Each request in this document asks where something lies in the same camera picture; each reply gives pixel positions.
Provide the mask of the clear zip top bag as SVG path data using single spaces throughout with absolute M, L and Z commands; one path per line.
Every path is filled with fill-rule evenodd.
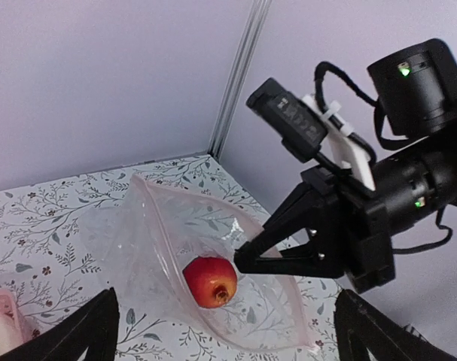
M 235 251 L 262 228 L 234 205 L 135 175 L 119 205 L 93 208 L 78 224 L 123 306 L 243 351 L 318 350 L 295 278 L 236 269 Z

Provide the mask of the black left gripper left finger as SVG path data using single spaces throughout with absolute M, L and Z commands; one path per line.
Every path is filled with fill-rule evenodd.
M 101 291 L 63 322 L 0 356 L 0 360 L 113 360 L 119 304 L 114 288 Z

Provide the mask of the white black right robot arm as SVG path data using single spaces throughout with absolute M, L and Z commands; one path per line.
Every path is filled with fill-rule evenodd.
M 262 231 L 236 250 L 244 274 L 347 277 L 366 292 L 395 278 L 395 256 L 433 250 L 434 242 L 396 248 L 392 237 L 449 205 L 457 207 L 457 63 L 433 38 L 368 67 L 372 99 L 330 62 L 315 68 L 315 92 L 303 98 L 265 80 L 247 106 L 280 136 L 300 162 L 315 160 Z M 373 148 L 324 99 L 335 74 L 373 108 L 374 129 L 389 123 L 393 139 Z

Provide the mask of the pink plastic basket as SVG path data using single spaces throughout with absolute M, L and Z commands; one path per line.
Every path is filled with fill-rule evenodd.
M 22 332 L 24 344 L 32 339 L 32 328 L 17 307 L 12 293 L 0 288 L 0 314 L 13 318 L 16 327 Z

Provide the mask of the red pomegranate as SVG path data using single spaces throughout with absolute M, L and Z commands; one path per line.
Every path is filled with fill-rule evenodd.
M 236 294 L 238 278 L 231 262 L 221 257 L 197 257 L 183 270 L 184 279 L 201 308 L 220 308 Z

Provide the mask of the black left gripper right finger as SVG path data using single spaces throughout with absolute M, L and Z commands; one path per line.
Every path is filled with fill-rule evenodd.
M 341 361 L 423 361 L 457 358 L 409 333 L 352 290 L 339 293 L 334 327 Z

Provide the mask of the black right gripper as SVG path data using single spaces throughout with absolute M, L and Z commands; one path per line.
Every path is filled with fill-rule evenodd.
M 308 184 L 298 184 L 263 230 L 235 252 L 237 269 L 250 275 L 347 275 L 359 293 L 394 280 L 392 236 L 439 208 L 439 156 L 399 153 L 379 162 L 374 173 L 376 192 L 366 196 L 319 166 L 304 171 Z M 316 232 L 308 243 L 262 256 L 306 227 Z

